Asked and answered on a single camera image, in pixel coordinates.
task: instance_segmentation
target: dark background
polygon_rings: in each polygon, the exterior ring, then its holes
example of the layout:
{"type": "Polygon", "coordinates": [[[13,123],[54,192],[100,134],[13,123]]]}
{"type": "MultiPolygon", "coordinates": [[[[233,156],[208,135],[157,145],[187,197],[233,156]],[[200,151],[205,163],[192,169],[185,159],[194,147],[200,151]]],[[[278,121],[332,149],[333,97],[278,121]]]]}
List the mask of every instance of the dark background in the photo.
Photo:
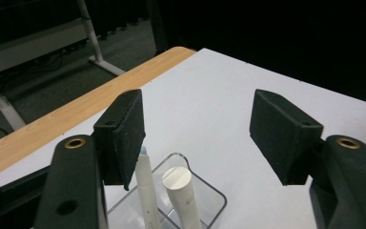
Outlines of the dark background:
{"type": "MultiPolygon", "coordinates": [[[[85,0],[96,35],[148,18],[145,0],[85,0]]],[[[0,0],[0,44],[80,17],[76,0],[0,0]]]]}
{"type": "Polygon", "coordinates": [[[366,0],[156,4],[159,52],[208,48],[366,101],[366,0]]]}

